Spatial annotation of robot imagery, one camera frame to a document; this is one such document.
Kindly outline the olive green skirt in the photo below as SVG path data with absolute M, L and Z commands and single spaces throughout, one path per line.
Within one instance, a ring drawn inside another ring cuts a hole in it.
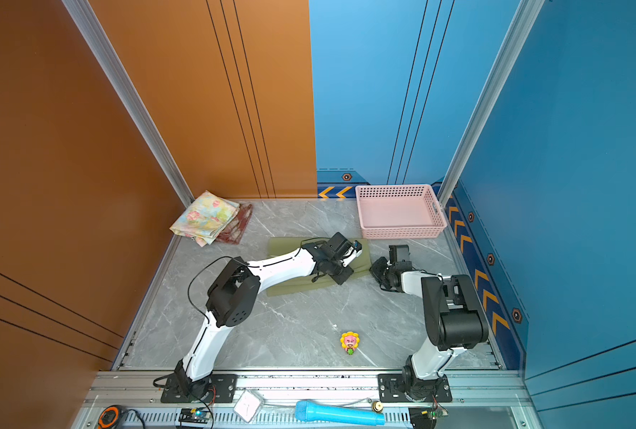
M 308 244 L 314 241 L 324 241 L 324 238 L 300 238 L 300 237 L 275 237 L 271 238 L 268 243 L 268 257 L 278 257 L 287 254 L 291 251 L 295 251 L 300 245 Z M 362 253 L 357 257 L 349 266 L 353 269 L 354 273 L 348 277 L 348 280 L 355 280 L 360 277 L 369 275 L 369 270 L 372 265 L 371 262 L 371 250 L 369 242 L 366 239 L 357 239 L 362 245 Z M 313 291 L 323 289 L 331 286 L 335 286 L 336 282 L 330 276 L 322 277 L 315 282 L 312 282 L 312 276 L 300 277 L 288 280 L 287 282 L 280 283 L 271 287 L 267 291 L 269 297 L 282 296 L 292 293 Z

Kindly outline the cyan toy microphone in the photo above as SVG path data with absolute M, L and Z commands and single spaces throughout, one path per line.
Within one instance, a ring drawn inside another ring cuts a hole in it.
M 373 411 L 325 406 L 309 400 L 302 400 L 296 404 L 295 418 L 302 422 L 321 421 L 350 425 L 386 425 L 385 417 Z

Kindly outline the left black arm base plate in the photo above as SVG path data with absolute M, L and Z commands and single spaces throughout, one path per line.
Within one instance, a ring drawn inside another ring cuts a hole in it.
M 162 403 L 230 404 L 233 402 L 238 376 L 212 374 L 183 387 L 175 374 L 155 379 L 155 387 L 162 389 Z

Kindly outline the left green circuit board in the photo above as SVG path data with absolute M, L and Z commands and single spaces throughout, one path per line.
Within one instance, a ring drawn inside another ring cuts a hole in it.
M 213 423 L 212 413 L 205 408 L 183 408 L 178 415 L 180 426 L 204 427 Z

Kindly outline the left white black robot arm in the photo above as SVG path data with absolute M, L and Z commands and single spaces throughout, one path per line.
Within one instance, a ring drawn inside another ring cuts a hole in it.
M 189 352 L 176 364 L 169 380 L 171 389 L 183 399 L 203 399 L 223 344 L 232 329 L 250 317 L 260 292 L 307 276 L 314 281 L 328 276 L 343 284 L 352 275 L 350 264 L 362 249 L 357 241 L 314 241 L 261 261 L 232 257 L 209 288 L 203 324 Z

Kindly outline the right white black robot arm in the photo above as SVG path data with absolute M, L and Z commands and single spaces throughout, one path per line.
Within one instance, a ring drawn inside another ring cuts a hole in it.
M 407 358 L 394 391 L 412 401 L 452 401 L 445 371 L 454 359 L 488 341 L 490 328 L 472 280 L 416 270 L 405 260 L 376 260 L 370 273 L 383 291 L 404 293 L 423 302 L 426 339 Z

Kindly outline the pink perforated plastic basket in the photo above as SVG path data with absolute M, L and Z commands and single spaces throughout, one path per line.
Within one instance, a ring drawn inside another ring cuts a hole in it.
M 435 239 L 448 226 L 431 185 L 356 187 L 359 223 L 370 240 Z

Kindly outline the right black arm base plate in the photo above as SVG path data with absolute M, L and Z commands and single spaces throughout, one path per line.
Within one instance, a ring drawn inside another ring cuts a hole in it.
M 383 403 L 453 402 L 449 379 L 446 375 L 435 380 L 408 380 L 402 374 L 377 375 L 378 393 Z

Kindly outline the floral pastel skirt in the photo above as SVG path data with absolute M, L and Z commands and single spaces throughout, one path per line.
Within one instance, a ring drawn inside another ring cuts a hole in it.
M 240 204 L 204 192 L 174 222 L 170 231 L 192 239 L 199 247 L 212 244 L 237 216 Z

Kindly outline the small brass cylinder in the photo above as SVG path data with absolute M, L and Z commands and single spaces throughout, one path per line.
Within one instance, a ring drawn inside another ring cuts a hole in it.
M 382 413 L 383 404 L 382 404 L 382 402 L 375 401 L 375 402 L 372 403 L 371 408 L 372 408 L 372 411 L 375 412 L 375 413 Z

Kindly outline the yellow sunflower toy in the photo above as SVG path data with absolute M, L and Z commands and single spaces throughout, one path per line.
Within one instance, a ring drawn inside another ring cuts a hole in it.
M 359 334 L 356 332 L 345 332 L 341 334 L 341 348 L 350 356 L 354 355 L 360 344 Z

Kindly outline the white square card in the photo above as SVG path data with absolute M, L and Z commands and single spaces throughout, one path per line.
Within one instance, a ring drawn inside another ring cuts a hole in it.
M 245 423 L 251 423 L 256 414 L 264 407 L 264 398 L 256 391 L 244 390 L 236 401 L 233 411 Z

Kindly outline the red plaid skirt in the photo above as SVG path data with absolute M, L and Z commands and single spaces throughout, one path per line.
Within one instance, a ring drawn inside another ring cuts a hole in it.
M 239 212 L 232 221 L 217 236 L 216 241 L 226 244 L 238 245 L 248 228 L 248 224 L 253 216 L 254 206 L 252 204 L 241 204 Z

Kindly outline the orange black tape measure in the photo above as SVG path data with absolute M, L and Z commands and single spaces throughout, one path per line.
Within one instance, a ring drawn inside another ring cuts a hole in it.
M 121 427 L 121 421 L 123 419 L 123 408 L 118 405 L 111 405 L 102 411 L 100 414 L 96 428 L 97 429 L 117 429 Z

